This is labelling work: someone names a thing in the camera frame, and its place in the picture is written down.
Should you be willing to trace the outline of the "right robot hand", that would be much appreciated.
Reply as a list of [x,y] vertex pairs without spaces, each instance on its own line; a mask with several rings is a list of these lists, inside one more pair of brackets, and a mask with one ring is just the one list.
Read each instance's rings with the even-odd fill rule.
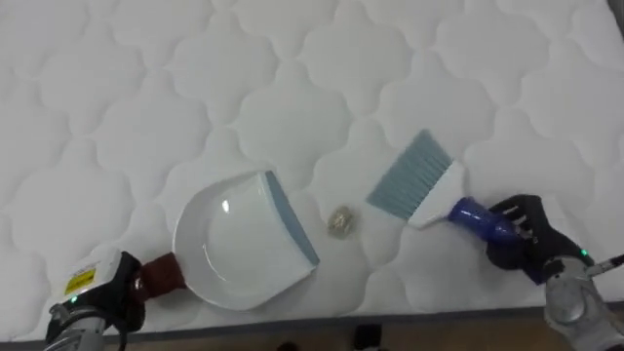
[[544,265],[554,257],[571,256],[587,266],[595,264],[595,260],[578,244],[550,224],[539,196],[514,195],[496,203],[489,210],[502,215],[529,234],[527,239],[522,238],[516,244],[487,243],[487,259],[497,268],[521,270],[539,286],[547,280],[542,272]]

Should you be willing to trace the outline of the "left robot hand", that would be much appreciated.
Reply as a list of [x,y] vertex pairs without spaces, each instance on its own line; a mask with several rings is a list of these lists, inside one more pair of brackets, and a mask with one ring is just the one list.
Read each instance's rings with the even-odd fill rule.
[[125,323],[137,332],[145,319],[145,307],[131,296],[131,287],[141,263],[118,249],[92,253],[80,260],[55,289],[57,303],[68,312],[92,307]]

